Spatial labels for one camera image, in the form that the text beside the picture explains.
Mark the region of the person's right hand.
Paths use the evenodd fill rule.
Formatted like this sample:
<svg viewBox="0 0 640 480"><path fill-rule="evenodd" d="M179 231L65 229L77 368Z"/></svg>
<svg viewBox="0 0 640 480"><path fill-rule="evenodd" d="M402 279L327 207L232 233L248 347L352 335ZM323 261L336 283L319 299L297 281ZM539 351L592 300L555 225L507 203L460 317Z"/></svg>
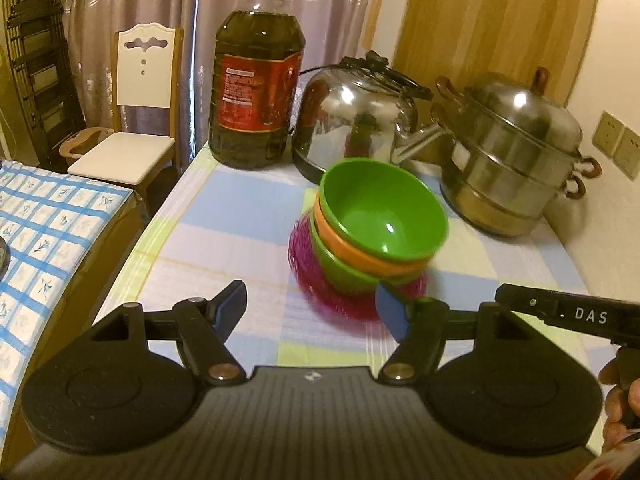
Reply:
<svg viewBox="0 0 640 480"><path fill-rule="evenodd" d="M608 362L600 370L598 378L602 385L612 387L604 400L605 423L602 431L602 451L606 452L639 432L638 427L629 426L623 421L623 418L630 413L639 417L639 381L636 379L628 390L624 390L620 385L620 371L616 359Z"/></svg>

